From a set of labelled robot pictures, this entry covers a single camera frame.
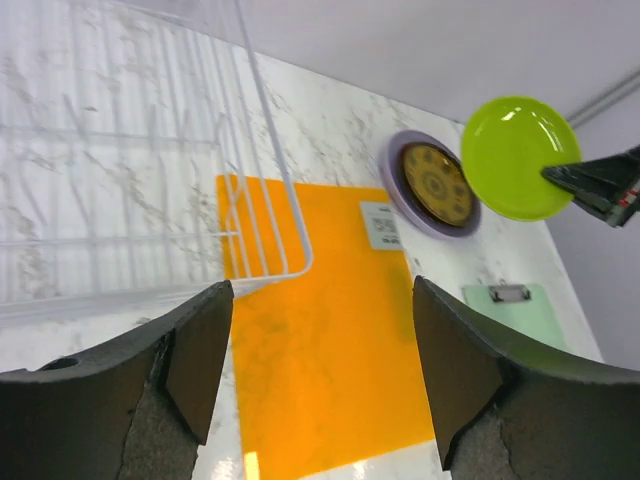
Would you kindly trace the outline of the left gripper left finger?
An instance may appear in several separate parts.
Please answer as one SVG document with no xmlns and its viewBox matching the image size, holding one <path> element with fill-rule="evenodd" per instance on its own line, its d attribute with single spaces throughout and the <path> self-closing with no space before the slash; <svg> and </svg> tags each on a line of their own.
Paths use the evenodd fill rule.
<svg viewBox="0 0 640 480">
<path fill-rule="evenodd" d="M 190 478 L 209 434 L 233 298 L 219 282 L 95 347 L 3 373 L 2 477 Z"/>
</svg>

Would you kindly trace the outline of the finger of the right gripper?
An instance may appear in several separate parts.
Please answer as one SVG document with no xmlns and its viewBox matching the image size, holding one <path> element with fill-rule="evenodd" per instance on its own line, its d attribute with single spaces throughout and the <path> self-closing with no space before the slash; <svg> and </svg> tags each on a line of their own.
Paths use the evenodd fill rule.
<svg viewBox="0 0 640 480">
<path fill-rule="evenodd" d="M 624 227 L 639 211 L 639 146 L 596 160 L 547 166 L 541 175 L 611 227 Z"/>
</svg>

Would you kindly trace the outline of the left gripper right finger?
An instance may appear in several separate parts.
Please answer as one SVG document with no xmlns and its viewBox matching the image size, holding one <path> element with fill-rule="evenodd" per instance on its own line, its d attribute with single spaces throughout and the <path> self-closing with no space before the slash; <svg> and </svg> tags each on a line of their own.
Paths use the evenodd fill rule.
<svg viewBox="0 0 640 480">
<path fill-rule="evenodd" d="M 413 321 L 455 479 L 635 479 L 639 374 L 539 342 L 417 277 Z"/>
</svg>

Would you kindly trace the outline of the lime green plate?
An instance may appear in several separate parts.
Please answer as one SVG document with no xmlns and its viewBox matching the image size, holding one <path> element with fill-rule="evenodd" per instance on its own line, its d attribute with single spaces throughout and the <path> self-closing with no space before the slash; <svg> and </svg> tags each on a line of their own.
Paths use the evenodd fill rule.
<svg viewBox="0 0 640 480">
<path fill-rule="evenodd" d="M 491 210 L 517 221 L 546 220 L 574 196 L 542 176 L 546 167 L 582 161 L 574 130 L 530 97 L 505 96 L 472 114 L 461 136 L 464 175 Z"/>
</svg>

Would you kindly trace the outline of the yellow patterned plate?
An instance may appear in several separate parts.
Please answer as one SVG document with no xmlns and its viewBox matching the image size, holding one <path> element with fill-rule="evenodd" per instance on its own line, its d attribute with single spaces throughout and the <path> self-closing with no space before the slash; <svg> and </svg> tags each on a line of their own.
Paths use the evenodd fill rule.
<svg viewBox="0 0 640 480">
<path fill-rule="evenodd" d="M 467 227 L 474 200 L 459 164 L 442 149 L 410 143 L 400 153 L 400 177 L 418 209 L 456 229 Z"/>
</svg>

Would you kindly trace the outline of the lavender plate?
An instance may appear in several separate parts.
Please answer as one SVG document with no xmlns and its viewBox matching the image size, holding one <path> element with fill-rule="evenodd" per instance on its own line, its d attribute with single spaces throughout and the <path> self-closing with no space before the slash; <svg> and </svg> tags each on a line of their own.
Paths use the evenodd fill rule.
<svg viewBox="0 0 640 480">
<path fill-rule="evenodd" d="M 442 142 L 417 130 L 402 130 L 393 134 L 380 152 L 379 168 L 382 182 L 393 203 L 400 213 L 421 232 L 434 238 L 465 238 L 476 233 L 481 220 L 480 202 L 471 191 L 474 200 L 474 213 L 467 227 L 456 229 L 441 224 L 422 213 L 410 196 L 410 192 L 400 177 L 400 153 L 410 143 L 427 143 L 442 149 L 460 166 L 458 157 Z"/>
</svg>

